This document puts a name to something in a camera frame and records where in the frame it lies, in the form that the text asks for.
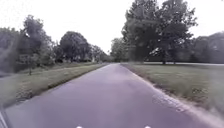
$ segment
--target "asphalt road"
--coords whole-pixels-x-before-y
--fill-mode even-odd
[[[74,79],[6,113],[13,128],[212,128],[119,64]]]

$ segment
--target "green grass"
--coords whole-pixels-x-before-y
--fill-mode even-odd
[[[224,116],[224,66],[124,64],[167,94]]]
[[[8,107],[24,101],[40,93],[63,84],[73,78],[93,71],[105,64],[78,66],[73,68],[56,68],[48,71],[35,71],[31,76],[27,73],[15,74],[0,78],[0,104]]]
[[[72,68],[72,67],[79,67],[79,66],[89,66],[89,65],[94,65],[97,64],[95,62],[83,62],[83,63],[58,63],[55,64],[54,66],[51,67],[42,67],[42,68],[34,68],[32,69],[32,72],[41,72],[41,71],[46,71],[46,70],[55,70],[55,69],[62,69],[62,68]],[[20,71],[19,73],[29,73],[29,69],[25,69]]]

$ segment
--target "sky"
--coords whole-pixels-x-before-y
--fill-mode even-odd
[[[0,27],[23,28],[29,14],[44,21],[44,30],[54,41],[67,31],[80,32],[89,43],[106,53],[111,40],[122,37],[125,12],[134,0],[0,0]],[[224,31],[224,1],[187,0],[196,8],[198,26],[190,31],[197,36]]]

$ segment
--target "grass lawn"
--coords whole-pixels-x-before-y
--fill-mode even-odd
[[[62,69],[62,68],[73,68],[73,67],[79,67],[79,66],[89,66],[89,65],[93,65],[93,64],[97,64],[95,62],[82,62],[82,63],[58,63],[55,64],[52,67],[42,67],[42,68],[35,68],[32,69],[32,72],[41,72],[41,71],[46,71],[46,70],[55,70],[55,69]],[[26,70],[22,70],[19,73],[29,73],[29,69]]]
[[[94,64],[72,68],[55,68],[47,71],[37,70],[31,76],[27,73],[20,73],[0,78],[0,104],[8,107],[104,65]]]
[[[224,116],[224,66],[124,64],[166,93]]]

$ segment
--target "white sky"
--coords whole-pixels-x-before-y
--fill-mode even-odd
[[[134,0],[0,0],[0,27],[23,27],[28,14],[44,21],[44,29],[60,41],[66,31],[80,32],[89,43],[110,50],[111,40],[121,37],[125,12]],[[196,7],[199,26],[195,36],[224,31],[224,1],[187,0]]]

